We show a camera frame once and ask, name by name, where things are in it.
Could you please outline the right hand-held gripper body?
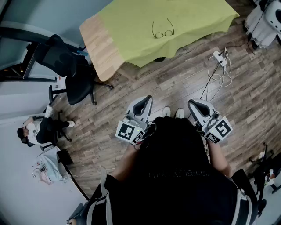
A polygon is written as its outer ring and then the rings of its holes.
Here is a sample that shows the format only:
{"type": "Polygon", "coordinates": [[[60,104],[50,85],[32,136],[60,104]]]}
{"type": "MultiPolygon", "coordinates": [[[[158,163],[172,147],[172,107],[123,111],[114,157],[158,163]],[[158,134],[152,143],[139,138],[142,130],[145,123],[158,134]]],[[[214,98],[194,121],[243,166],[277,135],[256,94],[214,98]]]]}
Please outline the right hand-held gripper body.
{"type": "Polygon", "coordinates": [[[197,132],[201,136],[215,144],[224,140],[232,130],[233,128],[227,118],[222,117],[218,111],[208,115],[197,128],[197,132]]]}

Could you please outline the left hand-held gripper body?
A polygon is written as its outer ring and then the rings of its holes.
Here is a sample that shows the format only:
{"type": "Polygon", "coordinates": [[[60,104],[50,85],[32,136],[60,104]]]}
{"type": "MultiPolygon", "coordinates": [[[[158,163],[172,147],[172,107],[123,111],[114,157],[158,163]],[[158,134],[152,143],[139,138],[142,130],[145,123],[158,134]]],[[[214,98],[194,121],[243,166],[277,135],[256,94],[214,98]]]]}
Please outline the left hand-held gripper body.
{"type": "Polygon", "coordinates": [[[149,114],[146,116],[132,116],[125,114],[119,121],[115,136],[132,145],[137,145],[142,140],[147,129],[149,114]]]}

